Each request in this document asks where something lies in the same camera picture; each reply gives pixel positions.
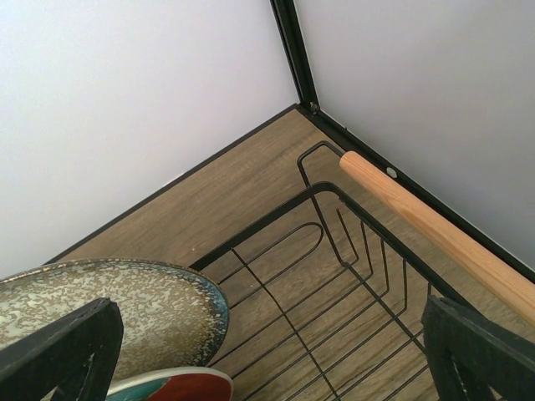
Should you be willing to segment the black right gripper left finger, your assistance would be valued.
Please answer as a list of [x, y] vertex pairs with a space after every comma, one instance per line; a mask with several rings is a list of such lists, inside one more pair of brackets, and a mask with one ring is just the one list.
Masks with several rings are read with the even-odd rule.
[[1, 350], [1, 399], [104, 400], [123, 333], [118, 305], [94, 299]]

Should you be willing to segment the red and teal floral plate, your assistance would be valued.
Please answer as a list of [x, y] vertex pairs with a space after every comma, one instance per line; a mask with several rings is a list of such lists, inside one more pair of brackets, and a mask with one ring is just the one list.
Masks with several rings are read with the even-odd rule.
[[143, 373], [113, 383], [106, 400], [229, 401], [233, 393], [233, 382], [223, 372], [204, 367], [180, 367]]

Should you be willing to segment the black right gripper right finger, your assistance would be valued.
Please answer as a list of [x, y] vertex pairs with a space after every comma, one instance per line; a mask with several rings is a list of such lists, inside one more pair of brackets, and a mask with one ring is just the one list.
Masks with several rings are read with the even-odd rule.
[[534, 399], [534, 343], [433, 295], [421, 322], [426, 360], [441, 400]]

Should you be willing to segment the speckled beige blue-rimmed plate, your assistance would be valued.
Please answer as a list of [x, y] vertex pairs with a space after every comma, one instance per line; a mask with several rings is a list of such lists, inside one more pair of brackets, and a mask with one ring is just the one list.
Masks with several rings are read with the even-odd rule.
[[1, 281], [3, 348], [99, 297], [115, 302], [124, 334], [114, 379], [206, 366], [230, 322], [227, 297], [187, 267], [128, 258], [42, 266]]

